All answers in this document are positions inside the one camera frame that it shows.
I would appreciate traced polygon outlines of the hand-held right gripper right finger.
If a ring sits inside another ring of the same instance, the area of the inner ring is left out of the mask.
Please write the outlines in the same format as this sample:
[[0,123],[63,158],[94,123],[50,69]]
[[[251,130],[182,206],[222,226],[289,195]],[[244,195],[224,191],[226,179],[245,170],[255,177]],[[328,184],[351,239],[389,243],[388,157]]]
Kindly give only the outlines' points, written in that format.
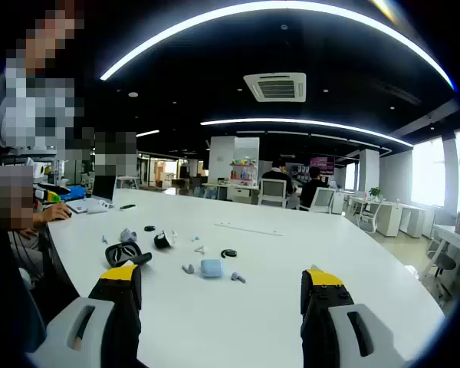
[[301,339],[305,367],[405,367],[392,331],[345,284],[316,266],[302,271]]

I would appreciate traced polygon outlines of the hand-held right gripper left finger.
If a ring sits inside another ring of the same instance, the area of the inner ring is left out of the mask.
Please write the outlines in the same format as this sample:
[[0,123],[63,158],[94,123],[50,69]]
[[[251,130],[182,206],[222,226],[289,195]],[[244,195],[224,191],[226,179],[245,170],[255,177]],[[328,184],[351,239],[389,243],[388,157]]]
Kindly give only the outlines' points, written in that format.
[[141,367],[141,274],[137,264],[104,272],[39,330],[26,356],[35,367]]

